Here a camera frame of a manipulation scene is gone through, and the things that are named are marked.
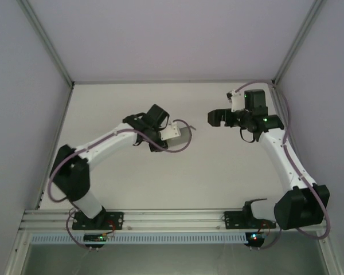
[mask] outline ventilation slot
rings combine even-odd
[[[74,233],[75,239],[83,243],[84,234]],[[35,233],[32,244],[74,244],[67,233]],[[109,237],[105,244],[194,244],[194,243],[247,243],[245,233],[118,233]]]

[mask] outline enclosure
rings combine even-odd
[[[225,211],[284,194],[259,143],[207,122],[251,81],[330,190],[323,240],[291,229],[251,251],[255,231],[226,229]],[[97,165],[91,190],[124,213],[123,230],[82,250],[65,229],[71,204],[49,199],[54,157],[153,104],[193,126],[191,143]],[[112,273],[344,274],[344,1],[0,1],[0,274]]]

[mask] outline end effector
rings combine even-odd
[[[255,141],[259,141],[263,132],[270,129],[284,129],[283,123],[277,115],[268,115],[265,92],[263,90],[245,91],[245,107],[232,112],[231,109],[217,109],[208,113],[208,123],[220,127],[224,121],[225,127],[240,127],[253,133]]]
[[[125,117],[122,122],[127,123],[132,126],[133,129],[138,130],[144,133],[148,138],[154,141],[159,146],[167,149],[168,144],[166,138],[163,138],[163,134],[166,134],[166,131],[163,131],[168,126],[169,113],[164,109],[154,104],[147,113],[138,113],[136,115],[131,115]],[[167,119],[166,126],[161,127],[162,123]],[[138,135],[136,140],[136,146],[140,145],[143,142],[143,138]],[[149,149],[151,152],[160,151],[154,145],[149,143]]]

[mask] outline wire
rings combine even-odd
[[[110,225],[112,225],[112,231],[106,232],[106,235],[109,235],[110,233],[113,233],[112,237],[115,237],[115,230],[116,230],[116,226],[114,224],[114,222],[112,221],[106,221],[107,223],[109,223]]]
[[[85,252],[85,254],[83,256],[81,256],[79,262],[77,263],[77,266],[74,268],[74,270],[72,271],[71,274],[73,275],[78,275],[79,271],[80,271],[80,268],[81,268],[81,265],[82,263],[84,262],[84,258],[85,256],[87,256],[89,254],[90,251],[87,251]]]
[[[119,131],[116,131],[116,132],[113,132],[105,137],[103,137],[102,139],[94,142],[93,144],[89,145],[88,148],[84,148],[84,149],[80,149],[79,151],[76,151],[74,153],[72,153],[71,155],[67,156],[65,159],[62,160],[62,162],[60,162],[58,164],[58,166],[53,170],[49,180],[48,180],[48,184],[47,184],[47,193],[48,193],[48,197],[50,198],[51,201],[53,202],[63,202],[64,200],[66,200],[67,198],[66,197],[63,197],[62,199],[55,199],[51,193],[51,186],[52,186],[52,182],[53,182],[53,179],[54,177],[57,175],[57,173],[59,172],[59,170],[64,166],[65,163],[67,163],[69,160],[71,160],[72,158],[76,157],[77,155],[80,155],[90,149],[93,149],[94,147],[98,146],[99,144],[105,142],[106,140],[120,134],[120,133],[125,133],[125,132],[134,132],[134,133],[137,133],[138,135],[140,135],[142,138],[144,138],[145,141],[151,143],[154,147],[156,147],[157,149],[161,150],[161,151],[164,151],[164,152],[168,152],[168,153],[179,153],[179,152],[182,152],[183,150],[187,149],[188,146],[190,145],[191,143],[191,140],[193,138],[193,133],[191,131],[191,126],[185,122],[184,120],[182,119],[175,119],[173,120],[173,122],[181,122],[181,123],[184,123],[188,130],[189,130],[189,140],[187,141],[187,143],[185,144],[185,146],[183,146],[182,148],[180,149],[177,149],[177,150],[169,150],[169,149],[165,149],[163,147],[161,147],[160,145],[156,144],[154,141],[152,141],[149,137],[147,137],[144,133],[138,131],[138,130],[135,130],[135,129],[122,129],[122,130],[119,130]]]
[[[244,142],[247,142],[247,143],[253,143],[253,142],[255,142],[255,138],[253,137],[253,135],[252,135],[252,140],[251,141],[248,141],[248,140],[245,140],[244,138],[243,138],[243,135],[242,135],[242,128],[240,128],[240,136],[241,136],[241,138],[242,138],[242,140],[244,141]]]
[[[257,233],[260,233],[261,229],[263,229],[263,225],[266,225],[266,226],[269,228],[269,232],[268,232],[268,234],[266,234],[266,236],[269,236],[269,235],[270,235],[270,226],[269,226],[269,223],[266,222],[266,221],[262,221],[261,227],[260,227],[260,229],[257,231]]]
[[[298,232],[302,233],[303,235],[305,235],[305,236],[307,236],[307,237],[309,237],[311,239],[325,239],[330,234],[330,230],[331,230],[331,223],[330,223],[329,214],[328,214],[328,212],[326,210],[325,205],[323,204],[322,200],[320,199],[319,195],[316,193],[315,189],[308,182],[308,180],[304,177],[302,172],[298,169],[297,165],[293,161],[291,155],[288,152],[288,148],[287,148],[287,145],[286,145],[286,142],[287,142],[288,136],[289,136],[290,126],[291,126],[291,114],[290,114],[290,107],[289,107],[288,100],[287,100],[286,96],[284,95],[283,91],[281,89],[279,89],[277,87],[277,85],[275,85],[274,83],[272,83],[271,81],[268,81],[268,80],[257,80],[257,81],[248,82],[248,83],[242,85],[241,87],[239,87],[236,90],[236,93],[239,92],[240,90],[242,90],[243,88],[247,87],[248,85],[255,84],[255,83],[266,83],[266,84],[268,84],[269,86],[271,86],[274,89],[276,89],[279,92],[279,94],[281,95],[281,97],[283,98],[284,103],[286,105],[286,109],[287,109],[287,115],[288,115],[288,126],[287,126],[286,131],[284,132],[283,142],[282,142],[284,153],[285,153],[288,161],[291,163],[291,166],[293,167],[293,169],[296,171],[296,173],[302,179],[302,181],[308,187],[308,189],[310,189],[310,191],[313,194],[313,196],[315,197],[316,201],[319,203],[320,208],[321,208],[321,210],[323,212],[323,215],[325,217],[325,220],[326,220],[326,230],[325,230],[324,234],[321,235],[321,236],[311,235],[311,234],[303,231],[300,228],[296,228],[296,229],[298,230]]]
[[[252,247],[252,248],[255,249],[255,250],[269,249],[269,248],[273,247],[278,242],[278,240],[280,239],[281,235],[282,235],[282,229],[279,228],[278,235],[275,237],[275,239],[270,244],[268,244],[266,246],[262,246],[262,247]]]
[[[170,121],[170,115],[168,114],[167,115],[167,122],[166,122],[166,126],[164,126],[164,127],[162,127],[162,128],[158,128],[158,130],[159,131],[161,131],[161,130],[164,130],[164,129],[166,129],[167,128],[167,126],[168,126],[168,122]]]
[[[77,210],[74,210],[73,212],[69,211],[69,216],[68,216],[68,219],[67,219],[67,221],[66,221],[66,223],[65,223],[65,228],[66,228],[66,230],[67,230],[67,232],[68,232],[70,238],[73,240],[73,242],[74,242],[77,246],[79,246],[79,247],[81,247],[81,248],[83,248],[83,249],[92,250],[91,247],[86,247],[86,245],[84,245],[84,244],[78,242],[77,239],[73,236],[73,234],[71,233],[71,231],[70,231],[70,229],[69,229],[69,221],[70,221],[70,218],[71,218],[71,216],[72,216],[73,214],[76,213],[76,211],[77,211]]]

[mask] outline white arm segment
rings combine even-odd
[[[87,148],[91,144],[96,143],[100,139],[104,138],[105,136],[108,136],[112,133],[115,133],[117,131],[120,131],[122,129],[133,129],[132,126],[130,126],[127,123],[121,123],[116,128],[114,128],[112,131],[109,131],[108,133],[104,134],[103,136],[93,140],[92,142],[89,142],[85,145],[76,147],[76,151],[80,149]],[[88,164],[89,164],[89,171],[92,171],[94,167],[96,167],[99,163],[104,161],[106,158],[108,158],[113,153],[117,152],[118,150],[121,150],[124,147],[132,146],[136,143],[136,138],[138,137],[138,134],[135,132],[124,132],[119,133],[118,135],[102,142],[98,146],[90,149],[87,152],[84,152],[80,154],[79,156],[81,158],[87,158]]]
[[[272,164],[274,165],[275,170],[279,176],[280,183],[283,186],[284,193],[293,190],[294,187],[298,187],[299,189],[307,188],[303,181],[298,177],[296,171],[293,169],[286,154],[284,153],[284,148],[282,147],[283,136],[284,130],[271,129],[269,130],[269,132],[261,134],[259,143],[265,149]],[[310,183],[314,183],[315,180],[308,173],[306,173],[289,142],[286,142],[286,146],[299,171],[302,172],[303,176],[306,177],[306,179]],[[253,216],[257,219],[267,219],[270,221],[275,221],[275,203],[276,201],[270,199],[253,202],[251,204]]]
[[[121,129],[133,129],[129,124],[121,123],[115,129],[108,132],[107,134],[89,142],[83,146],[76,147],[76,151],[80,149],[87,148],[91,144],[96,143],[100,139],[110,135],[113,132],[120,131]],[[135,132],[125,132],[114,136],[105,142],[102,142],[98,146],[90,149],[88,152],[84,152],[79,156],[81,158],[87,158],[89,164],[89,171],[102,162],[104,159],[108,158],[114,152],[128,146],[132,146],[136,142],[138,134]],[[91,189],[78,201],[73,202],[89,219],[94,218],[102,210],[102,205],[98,202],[96,197],[93,195]]]

